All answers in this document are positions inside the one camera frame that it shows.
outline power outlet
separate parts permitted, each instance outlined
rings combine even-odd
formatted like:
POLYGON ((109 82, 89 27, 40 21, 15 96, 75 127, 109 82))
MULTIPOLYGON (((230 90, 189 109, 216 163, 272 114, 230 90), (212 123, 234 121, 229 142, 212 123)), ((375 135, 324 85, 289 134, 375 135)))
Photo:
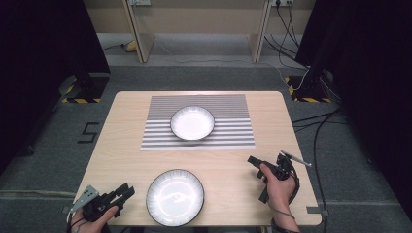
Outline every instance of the power outlet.
MULTIPOLYGON (((293 6, 293 0, 280 0, 279 7, 293 6)), ((276 7, 276 0, 272 0, 272 7, 276 7)))

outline human hand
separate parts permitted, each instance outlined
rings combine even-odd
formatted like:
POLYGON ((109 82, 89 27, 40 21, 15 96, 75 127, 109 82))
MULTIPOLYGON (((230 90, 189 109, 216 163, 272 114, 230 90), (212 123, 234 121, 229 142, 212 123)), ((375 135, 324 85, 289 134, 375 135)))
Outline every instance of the human hand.
POLYGON ((294 220, 294 216, 289 208, 289 199, 291 198, 296 183, 291 174, 286 180, 279 181, 275 175, 273 175, 270 168, 264 163, 260 164, 260 170, 264 174, 264 178, 267 179, 267 193, 269 194, 269 200, 267 203, 272 210, 273 219, 276 225, 284 229, 298 232, 299 228, 294 220))
POLYGON ((104 225, 116 214, 119 210, 118 206, 110 208, 103 216, 95 222, 88 222, 83 219, 83 210, 79 210, 72 218, 71 224, 77 222, 72 226, 73 232, 76 227, 80 227, 78 233, 100 233, 104 225))

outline black and white striped cloth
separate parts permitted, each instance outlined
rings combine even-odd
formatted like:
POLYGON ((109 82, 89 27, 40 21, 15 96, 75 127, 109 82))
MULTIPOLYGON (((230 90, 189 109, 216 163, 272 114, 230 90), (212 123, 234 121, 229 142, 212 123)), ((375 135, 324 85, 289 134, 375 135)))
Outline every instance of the black and white striped cloth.
POLYGON ((220 150, 254 147, 255 139, 245 95, 152 97, 141 150, 220 150), (187 106, 207 109, 215 118, 212 133, 200 141, 182 140, 174 135, 170 128, 172 116, 187 106))

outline white bowl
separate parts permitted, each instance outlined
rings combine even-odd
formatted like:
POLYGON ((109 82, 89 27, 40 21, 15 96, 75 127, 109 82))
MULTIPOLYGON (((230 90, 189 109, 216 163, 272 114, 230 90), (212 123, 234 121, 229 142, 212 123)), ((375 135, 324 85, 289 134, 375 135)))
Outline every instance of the white bowl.
POLYGON ((146 206, 151 217, 165 226, 182 226, 192 221, 204 202, 199 179, 185 170, 171 170, 158 176, 151 184, 146 206))
POLYGON ((181 139, 194 141, 208 136, 215 126, 215 118, 204 108, 182 108, 170 119, 173 133, 181 139))

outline cable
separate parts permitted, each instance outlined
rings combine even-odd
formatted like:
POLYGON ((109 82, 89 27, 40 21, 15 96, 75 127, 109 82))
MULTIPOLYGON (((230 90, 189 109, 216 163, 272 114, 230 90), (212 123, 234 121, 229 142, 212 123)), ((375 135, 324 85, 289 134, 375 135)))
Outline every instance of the cable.
MULTIPOLYGON (((273 42, 274 42, 276 45, 278 45, 279 47, 281 47, 281 45, 280 45, 278 42, 276 42, 275 38, 273 38, 273 35, 272 35, 272 34, 270 34, 270 37, 272 38, 273 42)), ((291 52, 291 53, 293 53, 294 55, 296 55, 296 52, 295 52, 295 51, 289 50, 288 48, 283 48, 283 50, 287 50, 288 52, 291 52)))
POLYGON ((130 227, 130 226, 126 226, 126 227, 124 227, 124 228, 123 228, 123 230, 122 230, 120 233, 124 233, 124 232, 126 232, 126 230, 127 230, 127 229, 129 229, 129 228, 131 228, 131 227, 130 227))
POLYGON ((333 112, 331 112, 331 113, 328 113, 328 114, 321 114, 321 115, 316 115, 316 116, 309 116, 309 117, 307 117, 307 118, 296 119, 296 120, 292 121, 292 124, 298 123, 298 122, 301 122, 301 121, 305 121, 305 120, 309 120, 309 119, 314 119, 314 118, 319 118, 319 117, 325 117, 325 116, 328 116, 328 115, 333 114, 335 111, 333 111, 333 112))
POLYGON ((272 45, 272 43, 269 42, 269 40, 267 39, 266 36, 264 36, 264 40, 272 47, 272 49, 274 49, 275 51, 283 54, 284 56, 286 56, 286 57, 289 58, 290 60, 296 62, 297 64, 299 64, 299 65, 301 65, 301 66, 303 66, 303 67, 305 67, 305 68, 287 66, 287 65, 285 65, 285 64, 282 62, 282 60, 281 60, 281 58, 280 58, 280 56, 279 56, 279 61, 282 63, 283 66, 289 67, 289 68, 293 68, 293 69, 298 69, 298 70, 304 70, 304 71, 306 71, 306 70, 309 69, 308 67, 306 67, 306 66, 300 64, 299 62, 295 61, 295 60, 294 60, 294 57, 292 57, 291 55, 283 52, 282 50, 280 50, 280 49, 276 48, 274 45, 272 45))
MULTIPOLYGON (((321 122, 318 121, 318 122, 313 122, 313 123, 309 123, 309 124, 305 124, 305 125, 294 125, 293 127, 299 128, 299 129, 296 129, 294 132, 297 133, 297 132, 299 132, 299 131, 301 131, 301 130, 303 130, 303 129, 306 129, 306 128, 312 126, 312 125, 320 124, 320 123, 321 123, 321 122)), ((326 123, 348 124, 348 123, 345 123, 345 122, 336 122, 336 121, 327 121, 326 123)))
POLYGON ((288 2, 289 19, 290 19, 290 23, 291 23, 291 27, 292 27, 292 33, 293 33, 293 36, 294 36, 294 40, 296 41, 296 45, 299 48, 299 43, 297 42, 296 35, 294 34, 294 27, 293 27, 293 21, 292 21, 293 6, 292 6, 292 3, 290 1, 287 1, 287 2, 288 2))
POLYGON ((282 23, 283 23, 284 26, 285 26, 286 35, 289 35, 289 36, 291 37, 292 41, 294 42, 294 44, 295 44, 297 47, 299 47, 299 43, 294 40, 294 37, 291 35, 291 32, 289 31, 289 27, 286 26, 285 21, 283 20, 283 18, 282 18, 282 16, 281 16, 281 13, 279 12, 279 8, 276 8, 276 11, 278 12, 278 16, 279 16, 279 18, 281 19, 282 23))
MULTIPOLYGON (((324 123, 327 122, 327 120, 332 117, 334 114, 339 113, 341 111, 340 108, 336 109, 335 111, 333 111, 332 113, 330 113, 327 117, 325 117, 325 119, 320 123, 320 125, 318 126, 316 133, 315 133, 315 139, 313 141, 313 159, 314 159, 314 165, 315 165, 315 173, 316 173, 316 179, 318 181, 319 184, 319 191, 321 192, 321 198, 322 198, 322 203, 324 205, 324 212, 327 212, 327 206, 326 206, 326 199, 325 199, 325 195, 324 195, 324 189, 322 188, 322 184, 321 184, 321 178, 319 176, 319 170, 318 170, 318 158, 316 155, 316 142, 318 140, 318 135, 319 135, 319 131, 321 130, 322 125, 324 125, 324 123)), ((323 216, 324 219, 324 233, 326 233, 326 229, 327 229, 327 216, 323 216)))
POLYGON ((108 50, 108 49, 111 49, 111 48, 114 48, 114 47, 122 47, 122 48, 124 49, 124 51, 127 51, 124 47, 125 47, 126 45, 132 43, 132 42, 133 42, 133 41, 130 41, 130 42, 126 43, 126 44, 120 44, 120 45, 110 46, 110 47, 107 47, 107 48, 105 48, 105 49, 103 49, 103 50, 108 50))

